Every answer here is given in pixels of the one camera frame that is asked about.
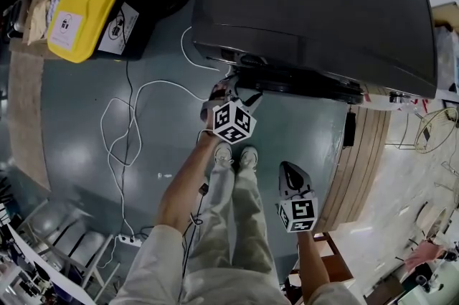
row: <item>electrical outlet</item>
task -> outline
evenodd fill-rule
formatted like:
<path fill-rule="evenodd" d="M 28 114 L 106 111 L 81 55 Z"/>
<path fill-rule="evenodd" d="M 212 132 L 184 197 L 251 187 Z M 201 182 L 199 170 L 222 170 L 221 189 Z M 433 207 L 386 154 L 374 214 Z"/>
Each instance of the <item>electrical outlet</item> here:
<path fill-rule="evenodd" d="M 121 235 L 120 234 L 120 235 L 118 235 L 118 240 L 120 241 L 120 243 L 132 245 L 132 246 L 137 246 L 138 248 L 140 248 L 142 246 L 142 240 L 141 239 L 131 238 L 131 236 Z"/>

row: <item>shoe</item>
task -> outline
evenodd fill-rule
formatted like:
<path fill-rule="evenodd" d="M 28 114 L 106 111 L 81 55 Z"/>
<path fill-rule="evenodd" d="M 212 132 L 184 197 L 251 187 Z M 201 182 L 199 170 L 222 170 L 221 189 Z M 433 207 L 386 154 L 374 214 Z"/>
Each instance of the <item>shoe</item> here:
<path fill-rule="evenodd" d="M 231 146 L 229 143 L 226 141 L 223 141 L 220 143 L 216 149 L 215 149 L 215 163 L 224 163 L 224 162 L 229 162 L 229 164 L 233 163 L 233 160 L 231 159 L 232 157 L 232 152 L 231 152 Z"/>
<path fill-rule="evenodd" d="M 241 153 L 241 159 L 239 165 L 241 169 L 253 169 L 256 171 L 258 163 L 258 152 L 255 147 L 246 146 Z"/>

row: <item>label sticker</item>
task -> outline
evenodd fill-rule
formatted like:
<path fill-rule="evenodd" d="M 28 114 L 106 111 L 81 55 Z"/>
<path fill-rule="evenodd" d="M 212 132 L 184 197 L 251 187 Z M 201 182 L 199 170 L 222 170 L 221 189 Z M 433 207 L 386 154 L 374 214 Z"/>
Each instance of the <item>label sticker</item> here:
<path fill-rule="evenodd" d="M 49 42 L 71 51 L 82 19 L 83 17 L 78 14 L 60 11 L 49 36 Z"/>
<path fill-rule="evenodd" d="M 138 18 L 138 12 L 132 8 L 132 6 L 123 3 L 121 10 L 118 12 L 116 18 L 111 21 L 100 41 L 99 50 L 111 52 L 113 54 L 121 55 L 123 53 L 126 42 L 129 40 L 129 36 L 136 24 Z"/>

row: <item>yellow bin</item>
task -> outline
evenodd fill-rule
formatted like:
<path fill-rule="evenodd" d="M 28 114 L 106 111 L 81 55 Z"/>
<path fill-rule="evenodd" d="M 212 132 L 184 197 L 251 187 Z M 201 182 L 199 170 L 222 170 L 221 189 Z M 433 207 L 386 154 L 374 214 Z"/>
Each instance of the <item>yellow bin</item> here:
<path fill-rule="evenodd" d="M 60 0 L 48 29 L 48 48 L 71 62 L 95 51 L 116 0 Z"/>

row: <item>person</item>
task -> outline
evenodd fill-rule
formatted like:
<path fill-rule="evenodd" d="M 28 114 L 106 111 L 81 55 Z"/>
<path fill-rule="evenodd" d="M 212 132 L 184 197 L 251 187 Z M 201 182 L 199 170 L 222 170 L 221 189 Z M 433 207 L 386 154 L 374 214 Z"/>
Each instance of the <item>person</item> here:
<path fill-rule="evenodd" d="M 212 113 L 209 113 L 207 129 L 211 128 Z M 185 273 L 182 236 L 190 225 L 190 212 L 212 155 L 215 165 L 209 178 L 207 202 L 198 217 L 202 223 L 196 227 Z M 211 132 L 202 132 L 193 152 L 165 191 L 156 225 L 110 305 L 289 305 L 280 290 L 268 245 L 255 175 L 257 150 L 251 146 L 243 149 L 237 174 L 232 163 L 230 145 L 219 144 Z M 237 231 L 232 261 L 227 237 L 231 202 Z M 359 304 L 344 285 L 330 283 L 309 232 L 298 233 L 298 247 L 305 304 Z"/>

